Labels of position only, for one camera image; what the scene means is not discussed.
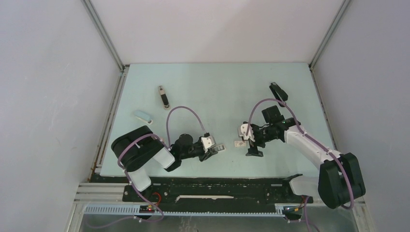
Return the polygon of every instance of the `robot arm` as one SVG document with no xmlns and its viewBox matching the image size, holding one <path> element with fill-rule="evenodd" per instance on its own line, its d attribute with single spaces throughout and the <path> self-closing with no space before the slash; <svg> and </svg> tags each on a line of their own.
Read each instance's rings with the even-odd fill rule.
<svg viewBox="0 0 410 232">
<path fill-rule="evenodd" d="M 324 151 L 311 140 L 311 135 L 305 130 L 302 133 L 298 129 L 296 124 L 300 125 L 299 122 L 295 122 L 293 118 L 284 119 L 277 106 L 263 110 L 262 114 L 267 122 L 266 125 L 260 127 L 251 124 L 247 135 L 246 130 L 249 125 L 247 122 L 244 122 L 238 129 L 239 136 L 243 140 L 249 141 L 250 148 L 246 154 L 247 156 L 263 157 L 264 154 L 258 150 L 258 147 L 265 148 L 265 143 L 280 139 L 299 150 L 319 169 L 319 178 L 302 175 L 293 176 L 289 184 L 294 194 L 320 196 L 323 202 L 332 209 L 350 201 L 347 184 L 339 174 L 340 169 L 329 155 L 330 152 L 341 162 L 343 169 L 346 171 L 354 198 L 361 197 L 366 193 L 359 162 L 355 155 L 352 153 L 342 154 L 330 148 L 327 148 L 328 151 Z"/>
<path fill-rule="evenodd" d="M 124 171 L 127 171 L 139 191 L 151 185 L 151 179 L 145 171 L 146 163 L 151 159 L 158 162 L 166 171 L 171 172 L 181 166 L 184 159 L 199 157 L 202 162 L 225 149 L 224 145 L 215 145 L 215 140 L 209 133 L 199 137 L 195 143 L 192 136 L 182 134 L 170 149 L 159 140 L 159 137 L 157 139 L 153 137 L 155 136 L 149 127 L 143 126 L 124 134 L 111 144 L 116 157 L 120 158 L 121 153 L 130 143 L 141 138 L 121 159 Z"/>
</svg>

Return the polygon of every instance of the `metal frame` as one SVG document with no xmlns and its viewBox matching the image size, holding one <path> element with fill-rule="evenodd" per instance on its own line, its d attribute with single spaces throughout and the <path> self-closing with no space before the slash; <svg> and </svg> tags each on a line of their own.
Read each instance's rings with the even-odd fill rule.
<svg viewBox="0 0 410 232">
<path fill-rule="evenodd" d="M 324 36 L 321 44 L 319 45 L 318 50 L 316 51 L 315 55 L 313 56 L 312 62 L 310 62 L 309 67 L 310 70 L 314 70 L 319 58 L 322 56 L 322 53 L 324 49 L 326 48 L 329 40 L 332 38 L 332 35 L 336 31 L 337 27 L 339 26 L 340 21 L 342 20 L 342 17 L 346 13 L 347 8 L 350 6 L 350 3 L 352 0 L 344 0 L 342 5 L 339 8 L 339 11 L 337 12 L 335 18 L 333 19 L 332 24 L 329 27 L 329 30 L 327 30 L 326 35 Z"/>
<path fill-rule="evenodd" d="M 124 215 L 133 216 L 145 202 L 128 203 L 122 201 L 124 187 L 127 184 L 113 183 L 81 183 L 78 187 L 73 206 L 70 211 L 70 219 L 67 222 L 66 232 L 79 232 L 83 216 L 86 214 Z M 282 210 L 286 206 L 298 204 L 275 204 L 277 213 L 269 214 L 225 214 L 225 213 L 191 213 L 191 212 L 164 212 L 166 216 L 224 216 L 224 217 L 283 217 Z M 326 207 L 320 199 L 314 199 L 310 206 Z M 355 200 L 353 209 L 358 232 L 373 232 L 374 228 L 369 216 L 364 199 Z"/>
<path fill-rule="evenodd" d="M 103 156 L 105 153 L 105 150 L 107 149 L 107 143 L 108 143 L 108 138 L 109 135 L 111 133 L 111 128 L 114 122 L 114 118 L 115 118 L 115 114 L 117 111 L 117 107 L 118 107 L 118 103 L 119 103 L 119 99 L 125 84 L 125 80 L 127 77 L 127 73 L 128 73 L 128 67 L 125 67 L 124 64 L 122 63 L 117 51 L 114 48 L 114 45 L 112 43 L 112 41 L 110 40 L 94 6 L 91 3 L 91 0 L 81 0 L 86 8 L 86 10 L 88 11 L 91 20 L 93 21 L 93 23 L 95 24 L 99 34 L 101 35 L 102 40 L 104 41 L 104 43 L 106 44 L 108 50 L 110 51 L 111 55 L 113 56 L 114 60 L 116 61 L 119 69 L 122 71 L 121 77 L 119 78 L 118 82 L 117 82 L 117 86 L 116 86 L 116 90 L 111 102 L 111 108 L 110 111 L 107 115 L 107 120 L 106 120 L 106 124 L 104 126 L 104 130 L 101 134 L 101 140 L 100 143 L 98 145 L 98 149 L 96 152 L 96 158 L 95 158 L 95 163 L 93 164 L 92 167 L 92 172 L 94 173 L 99 173 L 101 170 L 101 166 L 102 166 L 102 161 L 103 161 Z M 326 123 L 328 123 L 328 128 L 330 131 L 330 135 L 332 137 L 333 143 L 336 146 L 333 134 L 331 132 L 331 127 L 329 125 L 328 119 L 327 119 L 327 115 L 326 115 L 326 111 L 324 109 L 323 103 L 322 103 L 322 99 L 319 93 L 319 90 L 317 88 L 317 83 L 315 80 L 315 76 L 314 76 L 314 68 L 319 60 L 319 58 L 321 57 L 325 47 L 327 46 L 329 40 L 331 39 L 332 35 L 334 34 L 337 26 L 339 25 L 343 15 L 345 14 L 348 6 L 350 5 L 351 0 L 344 0 L 337 15 L 335 16 L 335 19 L 332 22 L 332 25 L 330 26 L 329 30 L 327 31 L 324 39 L 322 40 L 316 54 L 314 55 L 312 62 L 310 63 L 310 69 L 311 69 L 311 73 L 312 73 L 312 78 L 319 96 L 319 99 L 321 101 L 321 105 L 322 105 L 322 110 L 326 119 Z M 88 211 L 87 209 L 89 207 L 97 207 L 97 206 L 115 206 L 116 208 L 121 208 L 122 206 L 124 208 L 139 208 L 139 205 L 141 204 L 145 204 L 145 203 L 134 203 L 134 204 L 130 204 L 127 202 L 123 202 L 122 201 L 122 194 L 124 191 L 124 187 L 126 186 L 126 184 L 114 184 L 114 183 L 110 183 L 110 184 L 104 184 L 104 183 L 81 183 L 78 187 L 77 190 L 77 194 L 75 196 L 74 199 L 74 203 L 73 206 L 71 208 L 70 211 L 70 216 L 69 216 L 69 220 L 67 221 L 67 225 L 66 225 L 66 232 L 78 232 L 81 229 L 81 223 L 82 223 L 82 219 L 84 214 L 87 214 Z M 292 204 L 276 204 L 275 206 L 277 207 L 277 209 L 280 211 L 280 209 L 283 209 L 284 206 L 291 206 Z M 314 203 L 310 204 L 312 206 L 323 206 L 325 207 L 324 203 L 320 200 L 320 199 L 314 199 Z M 107 212 L 99 212 L 99 214 L 113 214 L 112 211 L 107 211 Z M 185 213 L 181 213 L 181 212 L 166 212 L 166 215 L 178 215 L 178 216 L 183 216 Z M 371 217 L 368 213 L 366 204 L 364 199 L 361 197 L 359 199 L 356 199 L 355 201 L 355 207 L 353 209 L 353 214 L 356 220 L 356 225 L 358 227 L 358 231 L 359 232 L 373 232 L 374 227 L 372 224 L 372 220 Z M 276 215 L 264 215 L 264 216 L 268 216 L 268 217 L 280 217 L 282 216 L 281 214 L 276 214 Z"/>
<path fill-rule="evenodd" d="M 110 52 L 111 56 L 114 58 L 115 62 L 117 63 L 119 70 L 121 72 L 124 71 L 124 64 L 122 63 L 121 58 L 119 57 L 114 47 L 113 42 L 108 36 L 108 33 L 105 30 L 104 25 L 101 22 L 101 19 L 98 16 L 97 11 L 95 10 L 95 7 L 92 4 L 91 0 L 81 0 L 81 1 L 83 2 L 84 7 L 87 10 L 92 22 L 94 23 L 95 28 L 97 29 L 98 33 L 101 35 L 102 41 L 107 46 L 108 51 Z"/>
</svg>

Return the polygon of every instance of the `black object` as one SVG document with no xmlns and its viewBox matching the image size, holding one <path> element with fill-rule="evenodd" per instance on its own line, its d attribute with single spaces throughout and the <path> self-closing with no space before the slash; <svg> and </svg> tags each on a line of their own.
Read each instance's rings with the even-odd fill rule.
<svg viewBox="0 0 410 232">
<path fill-rule="evenodd" d="M 142 194 L 167 212 L 212 213 L 274 213 L 276 203 L 300 204 L 302 198 L 294 195 L 283 178 L 174 178 L 151 177 L 152 185 Z M 125 186 L 124 202 L 143 202 L 130 185 Z M 187 199 L 180 195 L 232 196 L 231 199 Z"/>
<path fill-rule="evenodd" d="M 270 91 L 272 91 L 273 95 L 275 96 L 275 98 L 279 101 L 287 101 L 288 100 L 288 94 L 281 88 L 279 87 L 276 82 L 272 82 L 270 83 Z"/>
<path fill-rule="evenodd" d="M 340 154 L 338 159 L 346 171 L 353 197 L 356 199 L 366 193 L 359 161 L 352 153 Z M 331 209 L 335 209 L 350 202 L 349 191 L 346 181 L 339 174 L 340 169 L 336 161 L 327 161 L 320 166 L 319 172 L 319 195 L 323 202 Z"/>
<path fill-rule="evenodd" d="M 209 133 L 204 134 L 204 137 L 210 136 Z M 217 154 L 218 152 L 208 149 L 205 152 L 204 146 L 199 137 L 197 142 L 193 142 L 192 136 L 189 134 L 182 134 L 171 146 L 171 154 L 175 157 L 175 162 L 171 164 L 166 171 L 171 172 L 181 166 L 182 160 L 188 158 L 199 157 L 199 161 L 207 160 L 209 157 Z"/>
<path fill-rule="evenodd" d="M 246 154 L 247 156 L 263 157 L 264 154 L 262 151 L 258 150 L 258 146 L 265 148 L 265 143 L 275 139 L 280 139 L 285 142 L 285 131 L 289 129 L 289 127 L 296 125 L 294 118 L 291 117 L 285 119 L 285 117 L 280 114 L 277 106 L 271 106 L 262 110 L 262 114 L 267 124 L 262 127 L 255 124 L 250 125 L 253 130 L 253 137 L 255 141 L 249 139 L 249 149 Z"/>
<path fill-rule="evenodd" d="M 111 149 L 114 151 L 117 158 L 125 150 L 128 145 L 139 137 L 151 134 L 152 131 L 147 126 L 142 126 L 114 140 L 111 144 Z M 131 149 L 122 157 L 121 163 L 124 165 L 127 172 L 134 172 L 148 162 L 155 154 L 157 154 L 164 145 L 159 140 L 154 140 L 151 137 L 145 138 L 137 142 L 137 146 L 132 146 Z"/>
<path fill-rule="evenodd" d="M 160 90 L 162 103 L 164 104 L 164 108 L 168 109 L 169 108 L 169 101 L 168 101 L 168 98 L 166 96 L 165 89 L 162 86 L 159 86 L 159 90 Z"/>
</svg>

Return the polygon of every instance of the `floor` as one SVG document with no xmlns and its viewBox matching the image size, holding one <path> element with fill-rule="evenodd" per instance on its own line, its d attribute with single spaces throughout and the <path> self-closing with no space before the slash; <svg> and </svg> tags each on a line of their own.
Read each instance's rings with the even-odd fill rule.
<svg viewBox="0 0 410 232">
<path fill-rule="evenodd" d="M 254 105 L 273 98 L 269 89 L 276 82 L 288 95 L 288 105 L 298 120 L 317 139 L 332 146 L 332 140 L 321 109 L 310 70 L 305 63 L 218 63 L 218 64 L 133 64 L 121 95 L 116 118 L 109 138 L 116 138 L 145 125 L 133 116 L 142 110 L 153 117 L 150 129 L 166 139 L 164 110 L 158 86 L 165 88 L 171 107 L 184 105 L 201 118 L 205 129 L 216 143 L 225 144 L 226 151 L 200 162 L 185 159 L 181 167 L 166 172 L 158 163 L 149 161 L 149 176 L 182 177 L 281 177 L 301 173 L 317 176 L 318 170 L 296 149 L 282 141 L 267 143 L 264 157 L 246 157 L 247 147 L 235 147 L 237 128 L 247 121 Z M 261 111 L 273 103 L 265 102 L 255 111 L 252 123 L 263 125 Z M 280 107 L 285 117 L 286 109 Z M 172 143 L 183 133 L 195 140 L 203 135 L 196 118 L 185 109 L 172 113 L 170 135 Z M 108 149 L 103 160 L 102 176 L 123 176 L 117 158 Z"/>
</svg>

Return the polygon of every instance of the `white wall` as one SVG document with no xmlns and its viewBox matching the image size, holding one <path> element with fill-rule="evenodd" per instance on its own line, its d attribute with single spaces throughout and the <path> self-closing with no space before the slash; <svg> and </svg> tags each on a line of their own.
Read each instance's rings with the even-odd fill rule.
<svg viewBox="0 0 410 232">
<path fill-rule="evenodd" d="M 410 1 L 354 0 L 316 79 L 341 151 L 358 157 L 377 230 L 409 231 Z"/>
<path fill-rule="evenodd" d="M 80 0 L 2 0 L 0 70 L 0 231 L 63 231 L 119 70 Z"/>
<path fill-rule="evenodd" d="M 310 62 L 343 0 L 93 0 L 122 61 Z"/>
</svg>

